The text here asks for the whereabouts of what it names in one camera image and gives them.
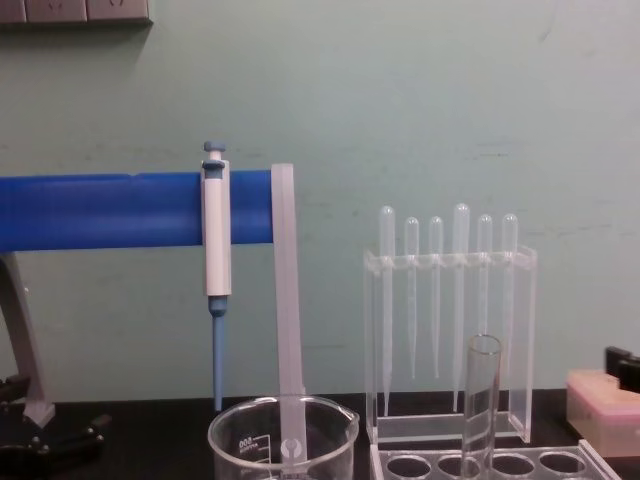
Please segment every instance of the pink tip box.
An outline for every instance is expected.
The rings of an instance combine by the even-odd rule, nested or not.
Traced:
[[[640,456],[640,394],[600,370],[572,370],[567,420],[603,457]]]

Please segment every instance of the rack hole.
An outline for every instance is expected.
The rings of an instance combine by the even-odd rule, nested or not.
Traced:
[[[438,460],[438,468],[442,472],[446,473],[447,475],[451,475],[452,477],[460,476],[461,465],[462,465],[462,459],[460,455],[442,457],[440,460]],[[480,473],[480,467],[478,467],[478,464],[474,460],[471,460],[471,463],[469,465],[470,465],[469,473],[473,477],[475,477]]]
[[[402,455],[387,462],[387,470],[402,478],[426,478],[431,466],[424,458],[416,455]]]
[[[543,453],[540,463],[556,473],[580,473],[586,468],[579,457],[566,452]]]
[[[533,472],[534,465],[523,455],[505,454],[493,457],[493,469],[503,475],[527,475]]]

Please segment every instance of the micropipette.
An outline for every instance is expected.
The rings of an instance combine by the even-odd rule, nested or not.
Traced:
[[[204,145],[209,159],[202,162],[202,243],[205,253],[205,290],[213,319],[213,382],[215,409],[222,410],[224,314],[231,294],[231,212],[229,162],[222,160],[225,146]]]

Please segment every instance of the transfer pipette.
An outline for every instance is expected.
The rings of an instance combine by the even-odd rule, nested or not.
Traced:
[[[407,325],[409,333],[409,356],[411,378],[416,378],[416,343],[418,333],[418,286],[416,280],[416,256],[420,253],[420,223],[409,217],[404,224],[404,253],[409,261],[407,286]]]
[[[429,221],[429,254],[437,255],[431,269],[431,349],[436,378],[440,378],[440,255],[443,243],[442,219],[433,217]]]
[[[396,256],[396,215],[391,207],[380,210],[380,256],[382,269],[382,388],[384,415],[389,415],[389,392],[393,370],[393,257]]]
[[[515,294],[515,273],[514,265],[515,256],[518,252],[518,218],[509,213],[502,219],[502,250],[509,262],[504,269],[504,295],[503,295],[503,331],[506,340],[506,348],[503,351],[503,362],[507,378],[509,378],[509,369],[511,361],[511,343],[513,339],[513,315],[514,315],[514,294]]]
[[[478,333],[487,335],[489,330],[489,254],[493,243],[493,220],[489,215],[478,218]]]
[[[458,254],[455,267],[455,300],[453,305],[453,411],[458,411],[458,392],[462,376],[463,334],[464,334],[464,264],[469,252],[469,207],[464,203],[456,205],[453,214],[453,253]]]

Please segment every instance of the electrical outlet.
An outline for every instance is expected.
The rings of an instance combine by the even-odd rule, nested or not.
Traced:
[[[26,23],[24,0],[0,0],[0,24]]]
[[[87,0],[89,20],[149,20],[147,0]]]
[[[85,0],[26,0],[29,23],[86,22]]]

